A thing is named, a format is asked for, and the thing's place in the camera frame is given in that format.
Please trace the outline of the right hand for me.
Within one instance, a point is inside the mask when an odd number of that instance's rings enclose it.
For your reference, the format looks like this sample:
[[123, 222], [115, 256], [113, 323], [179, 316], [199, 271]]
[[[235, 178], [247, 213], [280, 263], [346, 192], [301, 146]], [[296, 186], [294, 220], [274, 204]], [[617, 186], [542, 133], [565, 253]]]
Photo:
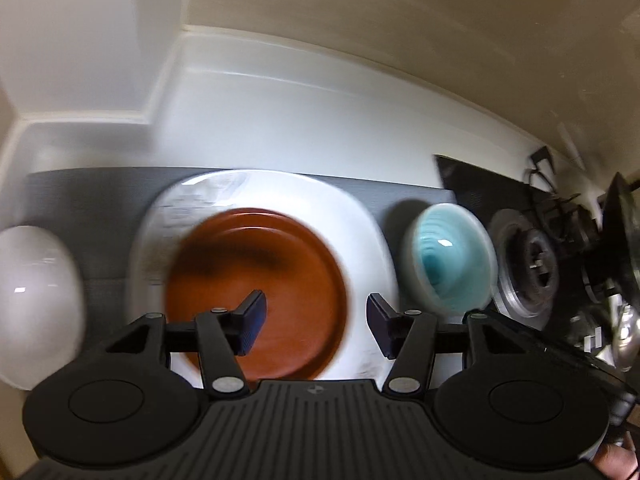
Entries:
[[594, 456], [593, 465], [609, 479], [627, 480], [639, 477], [639, 463], [632, 441], [623, 445], [602, 445]]

